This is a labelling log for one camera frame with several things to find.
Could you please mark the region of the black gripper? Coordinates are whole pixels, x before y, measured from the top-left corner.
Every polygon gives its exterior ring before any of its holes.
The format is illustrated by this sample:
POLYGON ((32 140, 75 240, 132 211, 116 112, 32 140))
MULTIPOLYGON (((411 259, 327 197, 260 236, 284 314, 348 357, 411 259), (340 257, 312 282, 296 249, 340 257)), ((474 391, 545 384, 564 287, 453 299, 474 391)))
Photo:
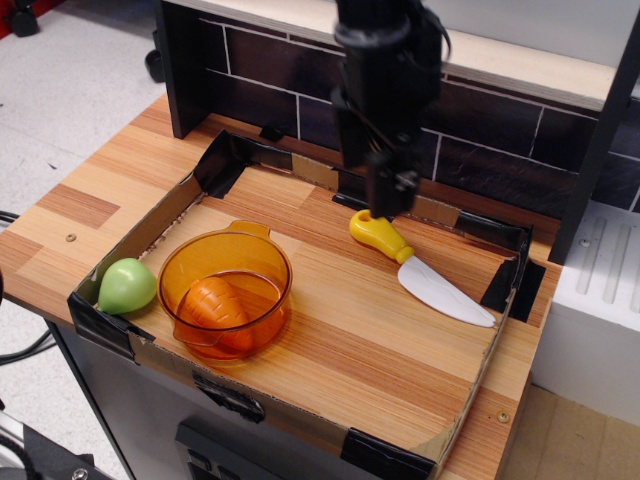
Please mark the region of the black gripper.
POLYGON ((420 181, 416 151, 395 150, 417 136, 422 111, 440 96, 441 39, 404 39, 369 48, 347 46, 342 83, 331 100, 342 164, 367 162, 371 216, 395 217, 414 205, 420 181))

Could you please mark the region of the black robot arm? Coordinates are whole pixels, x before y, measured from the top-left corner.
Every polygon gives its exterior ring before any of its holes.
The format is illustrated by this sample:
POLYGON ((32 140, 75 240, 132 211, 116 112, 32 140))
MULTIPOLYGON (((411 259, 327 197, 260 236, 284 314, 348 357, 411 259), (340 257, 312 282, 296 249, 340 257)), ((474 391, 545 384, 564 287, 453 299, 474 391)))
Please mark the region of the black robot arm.
POLYGON ((439 18, 420 1, 340 1, 334 30, 345 57, 331 94, 342 163, 366 169, 373 217, 414 205, 424 164, 421 117, 440 96, 439 18))

